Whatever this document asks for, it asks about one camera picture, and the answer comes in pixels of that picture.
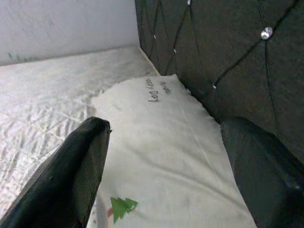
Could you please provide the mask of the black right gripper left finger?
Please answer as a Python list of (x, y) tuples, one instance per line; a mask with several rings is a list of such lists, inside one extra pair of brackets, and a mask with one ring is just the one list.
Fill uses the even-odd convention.
[(34, 172), (0, 219), (0, 228), (86, 228), (110, 134), (107, 120), (84, 120)]

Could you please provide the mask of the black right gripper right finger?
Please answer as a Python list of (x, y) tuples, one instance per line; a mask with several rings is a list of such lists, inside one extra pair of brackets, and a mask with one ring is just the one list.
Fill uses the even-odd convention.
[(257, 228), (304, 228), (304, 165), (274, 134), (243, 117), (223, 121), (220, 130)]

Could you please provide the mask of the white pillow with black lettering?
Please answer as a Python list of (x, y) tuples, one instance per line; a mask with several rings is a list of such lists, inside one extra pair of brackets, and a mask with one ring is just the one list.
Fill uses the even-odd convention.
[(220, 126), (176, 76), (134, 78), (92, 99), (111, 134), (98, 191), (106, 228), (257, 228)]

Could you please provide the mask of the white quilted mattress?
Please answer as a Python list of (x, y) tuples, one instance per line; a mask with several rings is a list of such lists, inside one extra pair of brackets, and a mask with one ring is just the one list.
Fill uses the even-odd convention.
[(157, 74), (139, 47), (0, 66), (0, 218), (38, 166), (94, 115), (93, 97)]

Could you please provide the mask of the black tufted headboard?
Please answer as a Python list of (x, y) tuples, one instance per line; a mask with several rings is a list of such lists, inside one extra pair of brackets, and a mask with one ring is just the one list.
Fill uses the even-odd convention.
[(304, 0), (134, 0), (140, 46), (218, 121), (242, 116), (304, 164)]

